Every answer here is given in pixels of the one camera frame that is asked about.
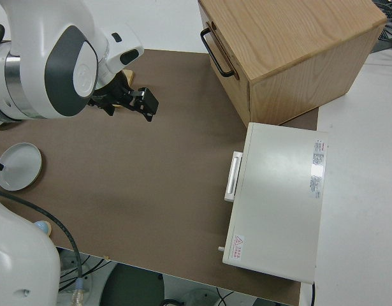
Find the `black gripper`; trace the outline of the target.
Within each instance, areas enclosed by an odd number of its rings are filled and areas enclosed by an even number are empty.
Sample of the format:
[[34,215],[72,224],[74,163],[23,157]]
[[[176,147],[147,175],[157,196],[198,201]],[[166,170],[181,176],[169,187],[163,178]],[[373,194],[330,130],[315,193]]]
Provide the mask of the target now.
[[152,121],[159,106],[158,100],[149,88],[142,87],[137,91],[132,91],[123,71],[118,72],[107,85],[96,89],[88,105],[99,106],[109,116],[113,116],[115,112],[114,105],[124,103],[129,103],[132,111],[142,114],[148,122]]

